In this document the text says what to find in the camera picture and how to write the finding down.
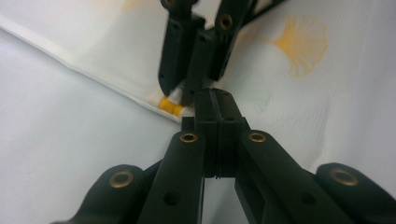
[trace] yellow ginkgo leaf print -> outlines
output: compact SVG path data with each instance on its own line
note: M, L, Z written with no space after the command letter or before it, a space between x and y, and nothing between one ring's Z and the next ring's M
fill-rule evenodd
M125 0L122 4L123 11L129 11L134 8L137 4L139 4L139 0Z
M308 16L288 17L283 34L276 40L254 35L241 35L240 39L255 39L282 49L290 60L292 77L309 74L328 47L326 25Z

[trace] white cloth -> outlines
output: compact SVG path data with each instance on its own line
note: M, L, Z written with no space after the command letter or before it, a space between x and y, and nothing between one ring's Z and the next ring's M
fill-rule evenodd
M158 94L156 73L166 14L157 2L132 2L138 10L121 1L3 0L0 26L154 109L161 98L152 96ZM213 8L206 5L210 1L202 1L200 10L209 15ZM89 14L89 6L103 13ZM315 171L322 163L340 161L395 197L395 8L395 1L289 1L242 31L227 74L216 86L234 95L252 128L271 133L304 168ZM134 10L138 16L131 15ZM153 17L158 14L163 21ZM326 27L323 58L300 78L293 77L287 54L271 41L281 36L289 15L309 16ZM136 31L144 38L134 36ZM120 105L118 100L127 101L117 94L104 94L100 86L57 63L45 65L40 54L19 52L8 42L12 41L2 35L0 223L70 218L108 167L128 163L146 168L161 158L169 134L177 130L175 124L144 117L150 113ZM99 67L93 69L89 63ZM146 77L134 84L134 76L142 74ZM147 92L140 99L135 94L141 90ZM158 142L141 141L149 130L155 130ZM238 201L228 197L231 185L220 197L219 191L207 192L204 209L215 212L204 217L204 223L246 222L240 207L232 209ZM230 209L216 214L223 206Z

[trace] screw hole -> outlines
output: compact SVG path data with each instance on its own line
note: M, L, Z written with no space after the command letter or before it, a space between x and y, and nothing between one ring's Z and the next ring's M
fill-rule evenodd
M220 26L223 30L230 30L233 27L233 19L228 14L223 14L220 18Z
M201 43L206 43L206 38L203 35L199 36L199 41L201 41Z
M177 192L168 192L163 196L163 201L170 206L175 206L180 202L180 195Z
M180 136L180 140L185 143L195 142L198 136L194 133L184 133Z
M166 5L172 6L174 4L174 0L165 0Z
M303 194L301 195L301 202L305 204L315 204L317 200L312 194L308 192L303 192Z
M267 139L262 133L251 133L248 138L253 142L264 142Z
M178 31L180 29L180 26L176 23L172 23L172 29L174 29L175 31Z
M112 175L108 181L109 185L115 189L124 188L134 181L134 174L131 171L119 171Z
M340 168L334 168L330 170L330 176L337 182L347 185L347 186L356 186L359 183L359 180L356 176L352 175L350 172L347 172Z

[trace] metal rivet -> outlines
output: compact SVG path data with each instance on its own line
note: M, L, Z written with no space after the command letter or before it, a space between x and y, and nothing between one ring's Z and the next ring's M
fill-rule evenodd
M253 142L264 142L267 139L267 137L265 137L265 135L262 133L251 133L248 136L248 139L250 139Z
M198 136L195 133L183 133L180 140L185 143L192 143L198 140Z
M222 14L220 17L220 26L223 30L230 30L233 27L233 18L229 14Z
M124 170L112 175L108 180L108 184L115 189L120 189L130 185L133 181L134 174L129 170Z
M337 182L347 185L347 186L356 186L359 183L359 180L356 176L351 174L348 171L345 171L340 168L334 168L330 170L330 176Z

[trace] black mechanical linkage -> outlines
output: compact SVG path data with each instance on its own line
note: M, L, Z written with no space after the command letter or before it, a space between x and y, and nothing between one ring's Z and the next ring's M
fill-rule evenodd
M268 133L250 130L230 93L199 91L162 161L104 172L77 214L56 224L201 223L205 177L234 177L250 224L396 223L396 201L367 176L331 163L301 168Z
M162 0L169 11L158 75L163 93L185 80L181 104L189 105L200 89L222 78L240 29L283 1L254 12L257 0L223 0L215 26L206 30L205 19L191 12L196 0Z

